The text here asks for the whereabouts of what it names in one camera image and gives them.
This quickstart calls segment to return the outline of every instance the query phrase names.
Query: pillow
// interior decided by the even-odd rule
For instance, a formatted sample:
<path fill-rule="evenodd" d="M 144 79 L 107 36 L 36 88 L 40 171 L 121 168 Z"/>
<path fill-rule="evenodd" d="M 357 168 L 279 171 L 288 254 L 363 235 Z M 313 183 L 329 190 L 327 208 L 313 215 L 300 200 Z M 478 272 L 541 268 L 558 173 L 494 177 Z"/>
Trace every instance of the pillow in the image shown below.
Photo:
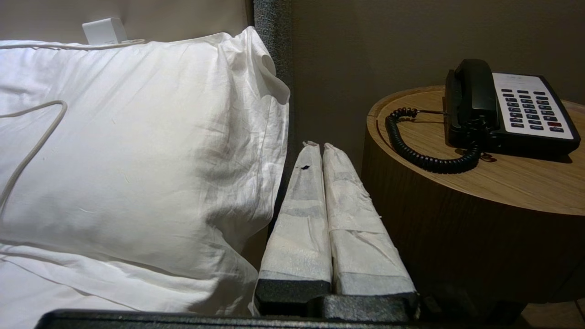
<path fill-rule="evenodd" d="M 6 202 L 4 259 L 139 310 L 245 310 L 257 272 L 238 253 L 270 221 L 288 129 L 289 90 L 256 31 L 0 49 L 0 63 L 0 114 L 68 103 Z M 59 110 L 0 119 L 0 186 Z M 144 285 L 181 301 L 147 301 L 160 292 Z"/>

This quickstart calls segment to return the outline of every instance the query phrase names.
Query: floor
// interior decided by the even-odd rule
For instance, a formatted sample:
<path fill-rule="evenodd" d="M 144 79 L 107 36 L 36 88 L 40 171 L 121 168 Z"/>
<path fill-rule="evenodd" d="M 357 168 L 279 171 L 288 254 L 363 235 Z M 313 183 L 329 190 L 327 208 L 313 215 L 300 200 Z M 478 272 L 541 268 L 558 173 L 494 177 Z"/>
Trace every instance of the floor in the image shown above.
<path fill-rule="evenodd" d="M 583 328 L 585 299 L 555 304 L 528 304 L 515 327 Z"/>

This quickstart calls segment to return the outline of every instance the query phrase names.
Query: bed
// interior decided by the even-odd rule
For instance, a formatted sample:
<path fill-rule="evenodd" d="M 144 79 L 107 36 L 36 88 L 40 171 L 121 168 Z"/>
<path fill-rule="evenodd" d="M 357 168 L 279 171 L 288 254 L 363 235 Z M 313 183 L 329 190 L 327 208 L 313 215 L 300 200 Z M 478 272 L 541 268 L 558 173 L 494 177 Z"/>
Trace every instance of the bed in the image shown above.
<path fill-rule="evenodd" d="M 247 314 L 241 253 L 296 157 L 290 4 L 23 3 L 2 3 L 0 39 L 44 41 L 0 42 L 0 115 L 64 102 L 0 119 L 0 327 L 61 308 Z M 80 19 L 116 11 L 150 42 L 71 44 Z"/>

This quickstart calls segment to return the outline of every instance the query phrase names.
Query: black telephone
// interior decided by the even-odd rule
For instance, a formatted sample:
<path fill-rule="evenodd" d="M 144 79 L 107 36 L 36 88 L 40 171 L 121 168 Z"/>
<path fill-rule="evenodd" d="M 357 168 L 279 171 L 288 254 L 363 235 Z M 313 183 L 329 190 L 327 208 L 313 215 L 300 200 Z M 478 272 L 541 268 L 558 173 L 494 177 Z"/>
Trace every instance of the black telephone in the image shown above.
<path fill-rule="evenodd" d="M 445 111 L 400 108 L 386 118 L 394 150 L 436 173 L 461 173 L 477 166 L 483 152 L 554 158 L 579 147 L 581 137 L 552 87 L 542 76 L 492 73 L 479 59 L 465 59 L 445 82 Z M 444 115 L 447 141 L 467 151 L 437 159 L 408 147 L 398 131 L 401 116 Z"/>

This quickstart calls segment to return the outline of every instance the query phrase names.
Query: wooden tabletop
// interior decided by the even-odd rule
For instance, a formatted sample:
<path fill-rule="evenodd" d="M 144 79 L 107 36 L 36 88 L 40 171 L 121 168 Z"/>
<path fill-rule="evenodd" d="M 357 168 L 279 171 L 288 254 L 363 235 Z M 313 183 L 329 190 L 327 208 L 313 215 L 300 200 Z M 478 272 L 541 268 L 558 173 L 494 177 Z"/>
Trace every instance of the wooden tabletop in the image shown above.
<path fill-rule="evenodd" d="M 444 87 L 424 87 L 380 100 L 368 117 L 369 131 L 378 132 L 372 137 L 396 161 L 451 189 L 529 210 L 585 215 L 585 142 L 565 162 L 491 154 L 492 162 L 481 160 L 475 169 L 461 174 L 431 173 L 396 154 L 386 133 L 386 116 L 401 107 L 442 111 L 444 94 Z M 567 101 L 563 104 L 579 134 L 585 138 L 585 107 Z M 461 155 L 461 150 L 446 144 L 441 115 L 422 113 L 413 121 L 400 122 L 398 128 L 404 142 L 421 154 L 443 159 Z"/>

